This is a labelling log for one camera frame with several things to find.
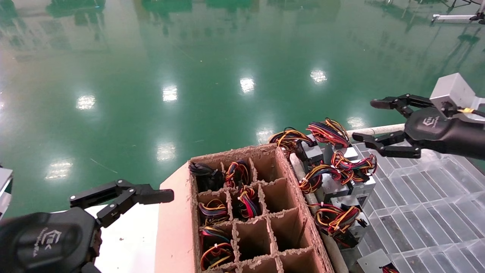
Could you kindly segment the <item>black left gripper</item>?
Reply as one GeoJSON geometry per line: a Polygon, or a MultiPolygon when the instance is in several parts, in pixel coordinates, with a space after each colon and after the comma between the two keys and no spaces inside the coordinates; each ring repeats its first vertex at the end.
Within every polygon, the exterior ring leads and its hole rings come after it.
{"type": "Polygon", "coordinates": [[[102,243],[100,228],[109,227],[136,204],[170,203],[174,199],[171,189],[155,190],[149,184],[118,179],[71,196],[67,211],[2,220],[1,272],[98,273],[95,260],[102,243]],[[108,201],[97,219],[84,211],[108,201]]]}

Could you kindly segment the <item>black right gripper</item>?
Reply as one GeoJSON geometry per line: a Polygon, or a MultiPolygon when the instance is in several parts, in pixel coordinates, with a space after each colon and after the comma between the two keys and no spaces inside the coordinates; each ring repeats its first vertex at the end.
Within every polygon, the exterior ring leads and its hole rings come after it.
{"type": "Polygon", "coordinates": [[[395,131],[380,136],[353,133],[353,139],[362,142],[382,157],[419,158],[421,148],[438,152],[459,152],[465,147],[460,119],[445,119],[434,108],[429,98],[404,94],[371,100],[376,109],[397,110],[407,118],[405,131],[395,131]],[[410,138],[411,146],[397,146],[410,138]]]}

